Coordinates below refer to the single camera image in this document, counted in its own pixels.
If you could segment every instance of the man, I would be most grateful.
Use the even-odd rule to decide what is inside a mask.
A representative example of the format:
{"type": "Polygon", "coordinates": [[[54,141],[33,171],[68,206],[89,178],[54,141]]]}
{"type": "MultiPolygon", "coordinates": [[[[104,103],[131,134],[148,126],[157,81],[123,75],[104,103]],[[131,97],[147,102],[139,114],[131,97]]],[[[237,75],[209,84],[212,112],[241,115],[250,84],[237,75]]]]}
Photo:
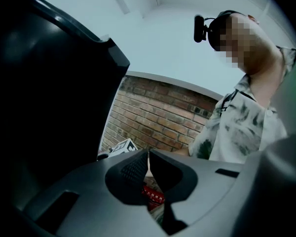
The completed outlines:
{"type": "Polygon", "coordinates": [[[211,46],[246,75],[216,104],[194,142],[175,153],[244,163],[251,152],[287,135],[270,99],[291,71],[296,50],[278,48],[254,17],[235,11],[220,13],[209,29],[211,46]]]}

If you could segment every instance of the brick wall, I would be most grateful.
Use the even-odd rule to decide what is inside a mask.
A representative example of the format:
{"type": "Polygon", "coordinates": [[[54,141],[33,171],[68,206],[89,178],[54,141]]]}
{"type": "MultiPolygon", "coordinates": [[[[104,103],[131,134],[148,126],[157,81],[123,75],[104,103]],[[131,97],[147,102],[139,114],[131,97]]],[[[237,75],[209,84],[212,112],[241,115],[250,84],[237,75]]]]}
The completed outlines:
{"type": "Polygon", "coordinates": [[[216,100],[171,84],[126,77],[113,103],[102,150],[127,138],[138,148],[187,147],[211,116],[216,100]]]}

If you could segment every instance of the red package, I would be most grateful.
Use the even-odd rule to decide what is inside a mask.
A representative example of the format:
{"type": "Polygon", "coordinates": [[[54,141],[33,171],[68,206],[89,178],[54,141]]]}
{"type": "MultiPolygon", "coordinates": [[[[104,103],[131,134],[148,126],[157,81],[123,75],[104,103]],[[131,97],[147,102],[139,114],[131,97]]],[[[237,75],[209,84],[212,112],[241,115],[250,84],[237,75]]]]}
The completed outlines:
{"type": "Polygon", "coordinates": [[[164,194],[155,191],[154,189],[149,188],[146,185],[143,186],[142,194],[149,200],[148,211],[151,211],[156,207],[162,205],[165,201],[164,194]]]}

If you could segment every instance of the floral shirt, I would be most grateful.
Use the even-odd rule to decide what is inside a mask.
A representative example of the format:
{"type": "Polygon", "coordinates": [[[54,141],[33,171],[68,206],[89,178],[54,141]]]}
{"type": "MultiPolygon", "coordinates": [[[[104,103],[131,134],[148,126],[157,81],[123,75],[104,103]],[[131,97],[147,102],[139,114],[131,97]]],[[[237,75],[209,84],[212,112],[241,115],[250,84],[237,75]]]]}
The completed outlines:
{"type": "MultiPolygon", "coordinates": [[[[283,78],[296,59],[296,50],[280,48],[285,61],[283,78]]],[[[251,152],[264,150],[272,142],[287,136],[276,109],[260,106],[245,75],[235,92],[222,98],[202,132],[189,144],[193,157],[244,163],[251,152]]]]}

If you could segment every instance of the ear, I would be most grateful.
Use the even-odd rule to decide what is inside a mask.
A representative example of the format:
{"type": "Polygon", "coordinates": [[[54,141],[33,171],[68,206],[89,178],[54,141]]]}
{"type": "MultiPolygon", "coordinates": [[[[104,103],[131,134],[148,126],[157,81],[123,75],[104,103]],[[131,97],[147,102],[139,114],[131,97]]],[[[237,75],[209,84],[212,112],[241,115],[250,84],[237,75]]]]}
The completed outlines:
{"type": "Polygon", "coordinates": [[[256,19],[254,18],[254,16],[248,15],[248,18],[249,18],[250,20],[252,20],[253,22],[257,23],[257,24],[260,23],[258,20],[256,20],[256,19]]]}

